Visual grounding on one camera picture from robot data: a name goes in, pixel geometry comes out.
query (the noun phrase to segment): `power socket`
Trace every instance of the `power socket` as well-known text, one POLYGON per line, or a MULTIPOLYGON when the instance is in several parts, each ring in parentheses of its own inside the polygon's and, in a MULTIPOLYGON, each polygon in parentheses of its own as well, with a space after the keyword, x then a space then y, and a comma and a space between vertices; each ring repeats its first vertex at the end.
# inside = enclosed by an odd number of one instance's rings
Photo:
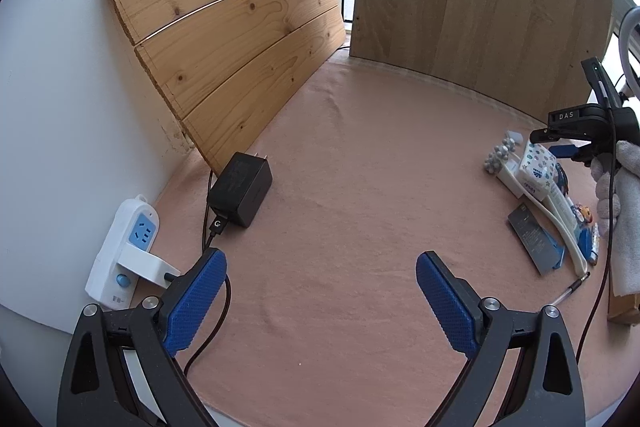
POLYGON ((167 288, 164 274, 180 275, 148 253, 159 226, 158 213, 142 196, 120 205, 84 287, 92 299, 111 310, 127 309, 139 277, 167 288))

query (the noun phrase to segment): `black cord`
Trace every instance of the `black cord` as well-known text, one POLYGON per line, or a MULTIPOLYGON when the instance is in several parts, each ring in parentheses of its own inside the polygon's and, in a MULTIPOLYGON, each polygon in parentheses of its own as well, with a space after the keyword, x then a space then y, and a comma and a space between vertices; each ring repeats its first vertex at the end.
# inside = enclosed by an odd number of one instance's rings
POLYGON ((613 122, 613 111, 611 107, 607 107, 609 110, 609 121, 611 123, 611 133, 613 138, 613 149, 611 151, 611 172, 609 178, 609 237, 607 239, 607 261, 604 266, 604 273, 602 274, 602 283, 600 283, 600 289, 598 291, 598 296, 596 297, 596 301, 593 303, 593 308, 591 309, 591 313, 589 314, 589 318, 587 319, 587 323, 584 325, 584 330, 582 330, 582 336, 580 337, 580 343, 578 344, 578 351, 575 353, 575 361, 580 362, 580 355, 582 354, 582 348, 584 347, 584 340, 587 337, 587 332, 589 331, 589 326, 591 326, 591 321, 593 320, 594 315, 596 314, 596 310, 598 309, 598 305, 600 304, 600 299, 602 299, 602 294, 604 293, 604 286, 607 284, 607 276, 609 275, 609 270, 611 267, 611 247, 613 242, 613 179, 614 172, 616 169, 616 125, 613 122))
MULTIPOLYGON (((213 171, 209 172, 209 182, 207 182, 207 196, 209 195, 209 191, 211 190, 212 179, 213 179, 213 171)), ((207 208, 204 211, 204 222, 202 224, 202 253, 203 254, 205 253, 207 248, 211 246, 211 241, 213 241, 213 238, 216 236, 216 232, 214 230, 211 230, 209 233, 209 238, 205 240, 205 237, 207 235, 206 231, 207 231, 208 220, 209 220, 209 204, 207 203, 207 208)), ((191 358, 187 361, 187 364, 184 366, 183 373, 185 377, 187 376, 193 362, 195 362, 195 360, 200 356, 200 354, 207 348, 207 346, 209 346, 211 341, 215 338, 215 336, 220 331, 220 328, 222 327, 222 324, 226 319, 226 314, 228 313, 229 306, 231 305, 231 281, 229 280, 228 275, 225 277, 225 294, 226 294, 225 305, 222 308, 222 313, 220 314, 220 318, 218 319, 218 322, 216 323, 216 326, 213 328, 211 333, 209 333, 209 336, 195 351, 195 353, 191 355, 191 358)))

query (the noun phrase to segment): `silver bolt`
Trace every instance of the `silver bolt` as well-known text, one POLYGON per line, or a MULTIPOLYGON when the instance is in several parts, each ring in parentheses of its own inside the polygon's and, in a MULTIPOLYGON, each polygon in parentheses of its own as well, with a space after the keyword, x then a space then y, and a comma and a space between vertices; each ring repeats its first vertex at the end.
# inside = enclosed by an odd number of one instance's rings
POLYGON ((488 310, 491 310, 492 312, 495 312, 500 308, 500 301, 498 301, 498 299, 494 299, 493 297, 487 297, 484 300, 484 307, 488 310))
POLYGON ((82 310, 82 315, 86 315, 87 317, 93 317, 98 312, 98 306, 95 304, 87 304, 82 310))
POLYGON ((159 302, 160 302, 160 300, 158 299, 158 297, 152 295, 152 296, 147 297, 145 300, 142 301, 142 307, 145 310, 152 310, 153 308, 158 306, 159 302))
POLYGON ((555 306, 546 306, 545 313, 552 319, 558 317, 558 315, 560 314, 558 308, 556 308, 555 306))

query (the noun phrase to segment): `power adapter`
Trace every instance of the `power adapter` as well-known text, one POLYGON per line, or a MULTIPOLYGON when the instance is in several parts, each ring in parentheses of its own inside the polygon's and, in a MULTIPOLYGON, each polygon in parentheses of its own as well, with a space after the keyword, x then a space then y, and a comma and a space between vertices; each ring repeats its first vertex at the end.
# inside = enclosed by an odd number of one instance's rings
POLYGON ((222 233, 229 221, 249 227, 272 181, 267 158, 236 152, 207 195, 207 204, 216 213, 209 227, 212 235, 222 233))

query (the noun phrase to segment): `white glove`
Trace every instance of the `white glove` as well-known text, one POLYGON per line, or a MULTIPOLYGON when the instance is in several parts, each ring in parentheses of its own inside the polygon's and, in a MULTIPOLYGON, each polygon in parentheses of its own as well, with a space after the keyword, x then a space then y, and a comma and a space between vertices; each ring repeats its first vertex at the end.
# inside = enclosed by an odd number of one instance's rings
MULTIPOLYGON (((622 168, 614 177, 611 273, 614 294, 629 295, 640 293, 640 147, 620 141, 616 155, 622 168)), ((603 162, 604 158, 594 158, 591 176, 596 180, 598 228, 606 235, 610 175, 604 172, 603 162)))

